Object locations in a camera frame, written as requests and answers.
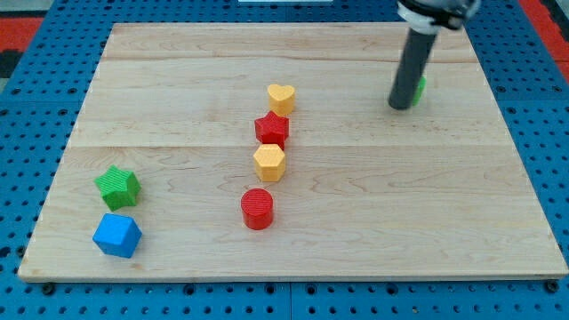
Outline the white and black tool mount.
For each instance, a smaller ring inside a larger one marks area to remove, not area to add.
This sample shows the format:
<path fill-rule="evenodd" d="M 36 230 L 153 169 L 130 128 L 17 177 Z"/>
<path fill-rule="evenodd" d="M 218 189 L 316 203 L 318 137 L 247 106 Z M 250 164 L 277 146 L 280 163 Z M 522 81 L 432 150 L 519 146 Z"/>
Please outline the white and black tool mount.
<path fill-rule="evenodd" d="M 481 0 L 397 0 L 397 14 L 411 30 L 435 35 L 441 28 L 462 29 L 480 6 Z"/>

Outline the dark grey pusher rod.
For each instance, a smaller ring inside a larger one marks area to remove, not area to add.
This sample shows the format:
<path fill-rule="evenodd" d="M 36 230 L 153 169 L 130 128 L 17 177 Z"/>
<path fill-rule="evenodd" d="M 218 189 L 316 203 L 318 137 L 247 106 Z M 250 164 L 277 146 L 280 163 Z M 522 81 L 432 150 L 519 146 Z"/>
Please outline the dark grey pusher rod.
<path fill-rule="evenodd" d="M 419 88 L 423 71 L 437 34 L 422 34 L 410 28 L 405 40 L 388 103 L 395 110 L 407 110 Z"/>

